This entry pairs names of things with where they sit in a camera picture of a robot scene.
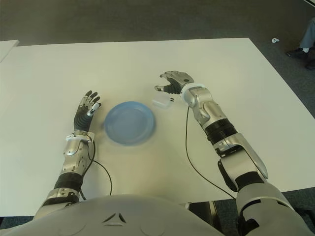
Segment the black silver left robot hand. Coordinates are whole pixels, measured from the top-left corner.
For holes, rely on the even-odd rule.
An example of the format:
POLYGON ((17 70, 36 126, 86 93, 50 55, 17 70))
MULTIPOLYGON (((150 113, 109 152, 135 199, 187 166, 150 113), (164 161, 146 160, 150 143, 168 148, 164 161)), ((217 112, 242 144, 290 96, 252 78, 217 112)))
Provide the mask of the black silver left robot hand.
POLYGON ((88 91, 81 99, 74 116, 74 131, 89 132, 92 119, 101 107, 100 96, 97 92, 88 91))

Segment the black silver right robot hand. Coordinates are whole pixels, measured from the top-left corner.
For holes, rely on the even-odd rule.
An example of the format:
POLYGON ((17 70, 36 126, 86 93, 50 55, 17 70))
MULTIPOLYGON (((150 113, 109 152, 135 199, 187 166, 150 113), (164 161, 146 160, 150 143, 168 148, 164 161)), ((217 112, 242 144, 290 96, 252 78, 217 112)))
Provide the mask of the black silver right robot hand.
POLYGON ((194 79, 186 72, 167 71, 160 75, 165 78, 169 84, 166 86, 155 86, 155 90, 166 92, 168 94, 180 94, 186 84, 194 83, 194 79))

